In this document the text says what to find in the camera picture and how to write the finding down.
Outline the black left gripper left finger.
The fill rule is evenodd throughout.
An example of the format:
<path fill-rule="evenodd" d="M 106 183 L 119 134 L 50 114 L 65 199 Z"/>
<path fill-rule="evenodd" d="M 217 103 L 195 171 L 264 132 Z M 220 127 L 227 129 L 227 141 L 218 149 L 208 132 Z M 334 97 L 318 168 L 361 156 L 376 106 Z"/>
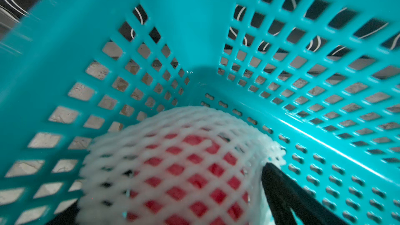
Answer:
<path fill-rule="evenodd" d="M 55 218 L 49 221 L 46 225 L 77 225 L 76 216 L 78 214 L 77 203 L 74 203 L 69 208 L 58 214 Z"/>

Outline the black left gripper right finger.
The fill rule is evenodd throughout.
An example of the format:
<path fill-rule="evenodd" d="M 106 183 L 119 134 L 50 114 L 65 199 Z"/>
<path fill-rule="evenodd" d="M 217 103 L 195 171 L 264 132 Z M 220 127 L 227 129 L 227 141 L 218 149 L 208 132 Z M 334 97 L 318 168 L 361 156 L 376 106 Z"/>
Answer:
<path fill-rule="evenodd" d="M 346 224 L 274 164 L 263 167 L 261 181 L 276 225 L 296 225 L 296 217 L 305 225 Z"/>

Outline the netted apple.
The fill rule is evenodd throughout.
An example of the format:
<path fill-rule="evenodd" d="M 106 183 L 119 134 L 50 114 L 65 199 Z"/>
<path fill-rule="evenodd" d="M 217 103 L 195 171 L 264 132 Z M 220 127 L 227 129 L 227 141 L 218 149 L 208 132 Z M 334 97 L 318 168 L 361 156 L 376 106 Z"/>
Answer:
<path fill-rule="evenodd" d="M 190 106 L 96 137 L 80 177 L 80 225 L 268 225 L 261 183 L 285 150 L 231 114 Z"/>

